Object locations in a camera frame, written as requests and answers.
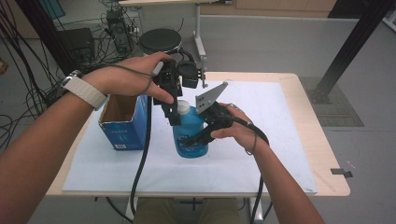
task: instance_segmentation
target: blue bottle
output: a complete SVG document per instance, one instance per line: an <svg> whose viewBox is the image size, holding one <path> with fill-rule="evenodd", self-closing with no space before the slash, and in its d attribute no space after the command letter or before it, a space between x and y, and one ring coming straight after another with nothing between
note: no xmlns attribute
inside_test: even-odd
<svg viewBox="0 0 396 224"><path fill-rule="evenodd" d="M180 115L181 125L173 126L173 134L177 153L183 158L198 158L207 153L208 145L195 144L186 147L181 141L195 136L204 128L204 120L195 111L195 107L190 106L187 101L177 101L177 113Z"/></svg>

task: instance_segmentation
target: smartwatch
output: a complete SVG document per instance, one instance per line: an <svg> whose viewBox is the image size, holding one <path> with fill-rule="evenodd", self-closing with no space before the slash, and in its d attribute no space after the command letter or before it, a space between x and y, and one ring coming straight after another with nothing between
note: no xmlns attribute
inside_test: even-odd
<svg viewBox="0 0 396 224"><path fill-rule="evenodd" d="M62 82L62 87L66 90L73 92L76 96L87 102L95 110L99 110L107 100L107 95L102 94L88 82L82 80L81 72L78 70L73 71Z"/></svg>

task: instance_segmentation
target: stool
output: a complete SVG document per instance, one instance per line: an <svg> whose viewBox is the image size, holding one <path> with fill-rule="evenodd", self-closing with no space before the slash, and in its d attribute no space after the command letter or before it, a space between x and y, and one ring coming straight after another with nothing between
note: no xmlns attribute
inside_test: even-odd
<svg viewBox="0 0 396 224"><path fill-rule="evenodd" d="M170 29L154 29L140 36L140 48L145 54L152 54L158 51L173 54L177 52L180 45L181 35Z"/></svg>

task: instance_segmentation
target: blue liquid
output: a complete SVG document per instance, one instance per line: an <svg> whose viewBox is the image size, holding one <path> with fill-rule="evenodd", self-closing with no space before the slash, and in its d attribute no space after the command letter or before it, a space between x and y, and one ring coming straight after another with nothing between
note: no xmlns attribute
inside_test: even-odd
<svg viewBox="0 0 396 224"><path fill-rule="evenodd" d="M190 111L186 115L180 115L181 125L173 126L173 133L177 153L183 158L198 158L207 153L208 145L195 144L190 147L183 146L180 141L195 136L204 128L204 120L195 112L195 107L190 106Z"/></svg>

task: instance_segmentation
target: white bottle cap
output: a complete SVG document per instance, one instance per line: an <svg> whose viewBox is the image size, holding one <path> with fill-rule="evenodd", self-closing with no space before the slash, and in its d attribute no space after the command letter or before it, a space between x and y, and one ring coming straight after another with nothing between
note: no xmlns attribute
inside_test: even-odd
<svg viewBox="0 0 396 224"><path fill-rule="evenodd" d="M177 100L177 113L179 115L186 115L190 112L190 104L184 100Z"/></svg>

